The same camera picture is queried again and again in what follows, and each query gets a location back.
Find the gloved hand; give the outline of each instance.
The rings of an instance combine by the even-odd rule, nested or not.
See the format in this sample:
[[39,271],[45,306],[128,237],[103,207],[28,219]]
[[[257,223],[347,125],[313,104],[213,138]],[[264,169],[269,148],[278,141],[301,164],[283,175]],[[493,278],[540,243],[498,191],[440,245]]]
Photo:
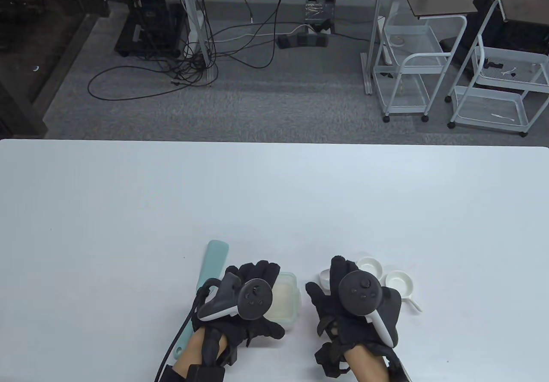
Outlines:
[[[320,336],[324,331],[332,340],[325,343],[315,353],[317,363],[322,365],[326,376],[338,377],[348,370],[340,370],[339,363],[345,362],[343,354],[359,343],[364,345],[376,356],[385,356],[389,361],[389,376],[392,382],[408,380],[400,360],[394,351],[384,344],[378,336],[372,323],[367,323],[364,317],[358,317],[347,312],[339,300],[339,282],[349,273],[359,270],[354,262],[345,260],[342,256],[332,258],[330,267],[330,295],[324,294],[318,284],[309,282],[305,285],[312,304],[316,307],[320,322],[317,332]],[[382,288],[384,298],[395,298],[400,295],[394,290]]]
[[[240,268],[229,266],[225,273],[233,273],[238,276],[244,284],[250,279],[259,278],[265,280],[269,286],[274,286],[276,278],[280,272],[278,264],[270,264],[267,261],[260,261],[256,265],[243,264]],[[284,336],[284,328],[278,323],[268,321],[264,317],[254,321],[246,321],[240,316],[224,316],[213,321],[201,321],[198,315],[194,313],[192,317],[193,329],[196,331],[200,327],[217,329],[227,337],[229,347],[232,349],[239,346],[247,339],[246,346],[250,341],[258,336],[273,337],[281,339]]]

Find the white small dish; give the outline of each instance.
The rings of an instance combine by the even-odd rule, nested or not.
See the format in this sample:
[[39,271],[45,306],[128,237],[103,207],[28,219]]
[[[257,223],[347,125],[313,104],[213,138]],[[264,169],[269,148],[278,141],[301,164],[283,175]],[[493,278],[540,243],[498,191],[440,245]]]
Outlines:
[[383,267],[376,258],[371,256],[361,257],[356,262],[356,265],[360,270],[371,273],[377,278],[377,280],[381,280],[383,276]]
[[318,274],[318,279],[320,281],[321,288],[330,292],[330,270],[322,270],[322,272]]
[[423,312],[423,309],[412,299],[413,281],[406,272],[402,270],[389,272],[385,278],[385,286],[395,289],[403,300],[408,300],[414,308]]

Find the rolling cart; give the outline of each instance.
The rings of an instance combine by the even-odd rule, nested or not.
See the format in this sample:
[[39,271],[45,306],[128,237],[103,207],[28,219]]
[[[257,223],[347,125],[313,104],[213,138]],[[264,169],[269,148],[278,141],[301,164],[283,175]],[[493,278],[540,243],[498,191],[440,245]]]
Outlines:
[[[383,25],[373,68],[373,82],[383,109],[383,121],[392,113],[422,113],[429,121],[429,110],[444,79],[459,39],[467,26],[466,14],[476,12],[472,0],[392,0]],[[443,52],[430,24],[434,19],[455,18],[461,30],[450,52]],[[386,44],[391,64],[380,64]],[[423,82],[423,74],[437,74],[431,95]]]
[[[504,21],[549,25],[549,0],[494,1],[445,98],[453,105],[448,127],[453,129],[460,123],[514,131],[526,137],[549,105],[549,58],[527,51],[485,47],[482,33],[496,7],[500,8]],[[468,86],[458,86],[469,59],[472,59],[474,76]],[[489,88],[474,87],[475,84]],[[545,93],[547,99],[528,119],[524,99],[530,91]]]

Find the plastic container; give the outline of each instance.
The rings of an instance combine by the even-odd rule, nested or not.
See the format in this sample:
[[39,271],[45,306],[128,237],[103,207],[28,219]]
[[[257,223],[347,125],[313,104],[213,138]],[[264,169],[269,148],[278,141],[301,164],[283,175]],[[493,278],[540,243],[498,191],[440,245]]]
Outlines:
[[273,304],[265,313],[265,318],[290,330],[298,319],[301,305],[298,278],[293,273],[280,272],[273,286]]

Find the black device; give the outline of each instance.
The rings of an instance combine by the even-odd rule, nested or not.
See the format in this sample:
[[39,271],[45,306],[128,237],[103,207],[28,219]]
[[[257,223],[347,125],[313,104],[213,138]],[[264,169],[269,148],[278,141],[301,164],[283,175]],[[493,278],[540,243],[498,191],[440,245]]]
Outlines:
[[339,283],[339,300],[349,313],[371,321],[388,347],[397,345],[396,322],[402,305],[398,291],[382,287],[369,272],[355,270]]
[[181,55],[180,40],[188,36],[187,14],[181,3],[166,0],[125,0],[130,13],[115,46],[122,57]]
[[273,302],[273,291],[263,279],[251,279],[245,284],[238,276],[226,273],[214,298],[200,306],[198,319],[213,321],[223,316],[239,315],[247,321],[261,318]]

